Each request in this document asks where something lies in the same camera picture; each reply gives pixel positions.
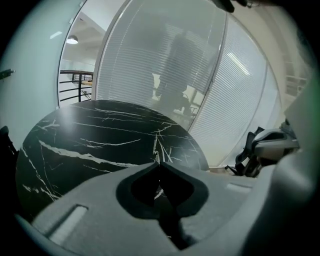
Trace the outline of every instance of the ceiling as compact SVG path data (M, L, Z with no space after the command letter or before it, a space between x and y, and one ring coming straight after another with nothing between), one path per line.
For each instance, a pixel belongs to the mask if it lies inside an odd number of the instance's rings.
M78 38L78 46L85 50L99 50L104 38L104 34L89 26L79 17L75 20L70 35L76 36Z

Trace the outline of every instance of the white wall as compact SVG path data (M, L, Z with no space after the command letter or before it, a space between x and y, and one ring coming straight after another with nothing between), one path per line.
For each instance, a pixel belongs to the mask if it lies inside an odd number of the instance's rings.
M95 65L99 49L85 49L80 44L66 44L63 51L63 60Z
M58 106L58 67L81 0L43 0L11 39L0 70L15 73L0 83L0 127L19 149L33 126Z
M87 0L79 17L104 34L125 0Z

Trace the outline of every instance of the desk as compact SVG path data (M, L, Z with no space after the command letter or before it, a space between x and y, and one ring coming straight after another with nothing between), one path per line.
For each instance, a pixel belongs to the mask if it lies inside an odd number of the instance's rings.
M154 161L209 169L191 135L156 111L111 100L60 108L34 126L20 150L16 188L23 217L33 220L90 178Z

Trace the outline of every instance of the gray plastic object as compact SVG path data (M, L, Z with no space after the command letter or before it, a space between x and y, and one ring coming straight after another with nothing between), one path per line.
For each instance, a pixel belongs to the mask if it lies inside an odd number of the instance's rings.
M252 141L252 151L260 158L279 161L288 150L298 149L299 143L281 129L260 132Z
M209 198L200 211L181 219L182 232L192 236L197 243L178 250L157 221L133 218L121 208L115 197L116 187L122 179L152 164L84 182L41 212L33 223L34 227L44 235L43 238L48 237L70 209L80 205L89 210L61 247L82 256L258 255L266 251L275 234L281 234L284 224L297 227L301 219L295 218L296 213L306 211L315 196L320 177L319 154L307 151L287 155L277 165L263 168L257 179L223 177L168 163L178 171L201 180L209 189ZM241 198L233 192L247 196L242 195ZM235 201L238 206L232 209L230 204ZM29 234L32 234L31 229L28 227ZM293 228L285 235L298 238L301 233ZM50 250L53 243L43 238L38 236L35 239L40 247L51 255L63 255L58 250Z
M184 233L195 241L200 241L226 223L239 209L256 182L252 178L212 174L167 164L203 181L209 188L208 200L199 214L181 220ZM149 256L177 252L178 249L157 220L131 216L116 198L116 188L123 179L151 165L154 163L101 175L82 183L44 209L32 225L52 241L80 255ZM70 235L65 237L69 228L63 228L63 231L57 232L60 236L57 238L55 230L67 222L70 212L77 206L86 207L88 211Z

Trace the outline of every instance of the frosted glass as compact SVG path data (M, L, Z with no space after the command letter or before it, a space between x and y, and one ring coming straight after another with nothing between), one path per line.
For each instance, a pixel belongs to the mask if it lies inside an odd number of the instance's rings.
M220 165L247 130L262 96L266 65L248 33L229 16L214 83L189 131L209 166Z
M96 98L157 110L188 130L212 79L225 20L207 0L130 1L105 43Z
M258 127L264 129L274 128L280 111L281 104L277 82L270 67L268 67L261 100L248 128L230 154L218 165L234 166L236 164L236 156L243 151L246 145L248 132L254 133Z

